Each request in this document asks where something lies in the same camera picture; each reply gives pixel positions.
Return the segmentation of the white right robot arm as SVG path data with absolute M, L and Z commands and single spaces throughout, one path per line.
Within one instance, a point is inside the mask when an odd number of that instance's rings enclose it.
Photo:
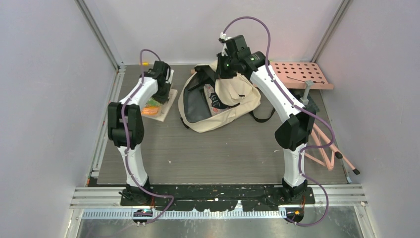
M 221 33 L 223 44 L 217 54 L 217 79 L 229 79 L 237 74 L 256 85 L 273 105 L 282 122 L 275 131 L 277 143 L 284 153 L 285 173 L 282 179 L 282 194 L 288 203 L 296 203 L 305 192 L 308 181 L 303 177 L 303 161 L 299 157 L 309 140 L 314 125 L 314 109 L 308 109 L 296 99 L 276 76 L 272 65 L 262 52 L 252 53 L 243 35 L 227 37 Z

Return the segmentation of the orange green paperback book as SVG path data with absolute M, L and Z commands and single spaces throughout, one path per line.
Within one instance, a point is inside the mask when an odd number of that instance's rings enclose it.
M 141 115 L 146 118 L 164 122 L 170 111 L 170 108 L 175 101 L 177 94 L 178 91 L 176 89 L 171 89 L 169 92 L 168 100 L 163 104 L 157 102 L 153 98 L 150 98 L 146 106 L 141 110 Z

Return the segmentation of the cream canvas backpack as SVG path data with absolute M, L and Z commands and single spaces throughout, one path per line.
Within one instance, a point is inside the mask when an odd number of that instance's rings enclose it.
M 261 104 L 261 94 L 241 74 L 229 79 L 216 79 L 217 62 L 198 64 L 178 99 L 181 122 L 187 129 L 204 133 L 225 126 L 249 114 L 256 122 L 265 123 L 270 118 L 258 118 L 254 110 Z

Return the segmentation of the patterned book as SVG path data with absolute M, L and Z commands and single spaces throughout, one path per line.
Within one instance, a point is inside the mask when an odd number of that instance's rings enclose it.
M 205 84 L 203 90 L 211 116 L 218 115 L 231 108 L 221 101 L 214 88 L 210 84 Z

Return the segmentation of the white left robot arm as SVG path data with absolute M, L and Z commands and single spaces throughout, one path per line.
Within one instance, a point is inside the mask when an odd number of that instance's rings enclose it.
M 122 202 L 147 205 L 153 197 L 141 152 L 145 134 L 141 110 L 152 96 L 168 97 L 173 73 L 167 63 L 155 61 L 126 97 L 107 107 L 108 138 L 118 148 L 127 175 L 126 187 L 120 192 Z

